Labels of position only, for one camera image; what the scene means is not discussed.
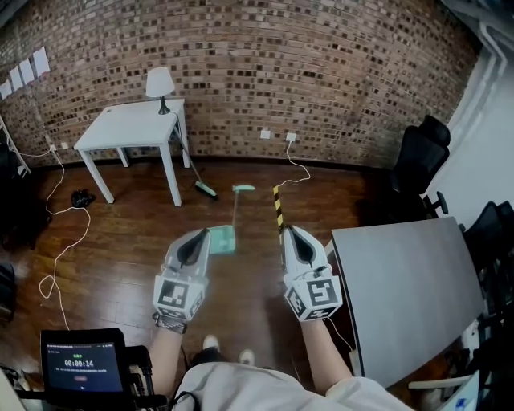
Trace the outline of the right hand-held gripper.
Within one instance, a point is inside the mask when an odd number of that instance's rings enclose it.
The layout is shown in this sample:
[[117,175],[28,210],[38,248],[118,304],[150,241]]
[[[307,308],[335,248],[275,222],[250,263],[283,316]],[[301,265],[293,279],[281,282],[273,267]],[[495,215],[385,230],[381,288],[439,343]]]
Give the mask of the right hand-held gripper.
[[[289,225],[282,233],[285,300],[299,322],[327,319],[342,306],[341,281],[333,274],[322,244]],[[306,271],[309,267],[318,267]]]

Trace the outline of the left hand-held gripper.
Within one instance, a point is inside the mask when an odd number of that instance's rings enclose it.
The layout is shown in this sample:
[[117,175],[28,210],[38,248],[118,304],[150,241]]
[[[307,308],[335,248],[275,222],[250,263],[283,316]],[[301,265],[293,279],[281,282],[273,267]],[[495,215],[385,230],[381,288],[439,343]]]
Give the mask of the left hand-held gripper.
[[194,230],[175,240],[165,256],[166,267],[156,276],[153,306],[159,315],[191,321],[206,297],[210,231]]

